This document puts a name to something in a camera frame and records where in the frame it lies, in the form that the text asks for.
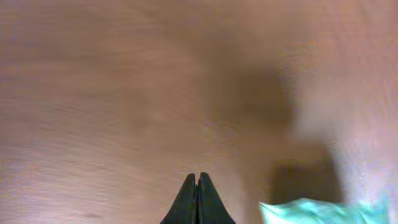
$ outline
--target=green cloth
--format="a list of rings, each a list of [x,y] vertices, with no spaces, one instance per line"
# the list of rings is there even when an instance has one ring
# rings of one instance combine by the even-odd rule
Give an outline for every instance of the green cloth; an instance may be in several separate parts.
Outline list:
[[[342,206],[335,203],[300,199],[283,205],[268,205],[260,202],[264,223],[305,223],[305,224],[388,224],[388,201],[377,205],[359,203]]]

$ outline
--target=teal fabric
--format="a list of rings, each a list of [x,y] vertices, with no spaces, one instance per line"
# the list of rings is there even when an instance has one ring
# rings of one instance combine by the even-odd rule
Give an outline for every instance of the teal fabric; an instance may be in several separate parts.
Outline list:
[[[345,207],[303,198],[283,205],[268,205],[260,202],[260,211],[266,224],[389,223],[387,200],[381,200],[377,205],[359,203]]]

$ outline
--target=brown surface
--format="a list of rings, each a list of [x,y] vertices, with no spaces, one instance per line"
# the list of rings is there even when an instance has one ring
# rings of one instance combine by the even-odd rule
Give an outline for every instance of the brown surface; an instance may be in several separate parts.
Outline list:
[[[294,2],[0,1],[0,223],[158,223],[201,171],[237,223],[259,222],[259,200],[341,198],[319,178],[334,177],[325,150],[286,141],[295,116],[277,77],[300,77],[289,90],[309,127],[351,120],[367,107],[346,96],[387,98],[355,83],[394,79],[396,46],[371,37],[396,37],[395,7]]]

